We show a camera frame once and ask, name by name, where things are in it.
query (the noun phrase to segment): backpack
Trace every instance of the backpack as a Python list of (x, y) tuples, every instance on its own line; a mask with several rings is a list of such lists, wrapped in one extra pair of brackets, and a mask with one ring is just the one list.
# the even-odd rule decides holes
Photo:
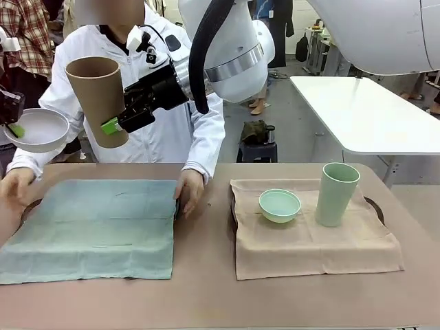
[(307, 60), (307, 55), (309, 53), (309, 40), (304, 36), (296, 44), (295, 57), (298, 61), (304, 62)]

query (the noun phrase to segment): stool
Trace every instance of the stool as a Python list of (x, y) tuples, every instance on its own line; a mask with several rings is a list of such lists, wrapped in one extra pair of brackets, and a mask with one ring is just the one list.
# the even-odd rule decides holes
[(270, 144), (247, 145), (240, 143), (239, 154), (236, 157), (237, 163), (278, 163), (278, 145), (276, 142)]

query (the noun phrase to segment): white plate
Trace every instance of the white plate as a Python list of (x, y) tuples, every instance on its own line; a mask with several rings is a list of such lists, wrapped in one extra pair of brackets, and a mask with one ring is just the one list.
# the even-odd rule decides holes
[(17, 148), (31, 153), (46, 153), (61, 147), (67, 139), (69, 121), (62, 114), (48, 109), (26, 109), (17, 122), (24, 128), (23, 137), (14, 137), (6, 127), (3, 130)]

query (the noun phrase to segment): small bowl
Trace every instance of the small bowl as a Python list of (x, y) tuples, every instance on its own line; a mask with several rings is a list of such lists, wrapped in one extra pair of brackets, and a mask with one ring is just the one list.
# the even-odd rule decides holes
[(69, 121), (62, 114), (48, 109), (26, 109), (16, 123), (25, 130), (23, 137), (14, 137), (3, 130), (11, 143), (30, 153), (46, 153), (61, 147), (67, 139)]
[(301, 201), (287, 190), (271, 189), (260, 196), (260, 207), (266, 219), (287, 223), (295, 219), (301, 210)]

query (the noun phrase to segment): green bowl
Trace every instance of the green bowl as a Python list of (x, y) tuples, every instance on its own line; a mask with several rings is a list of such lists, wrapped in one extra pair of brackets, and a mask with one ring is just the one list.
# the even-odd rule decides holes
[(277, 223), (292, 221), (301, 210), (299, 198), (283, 189), (265, 191), (259, 202), (266, 219)]

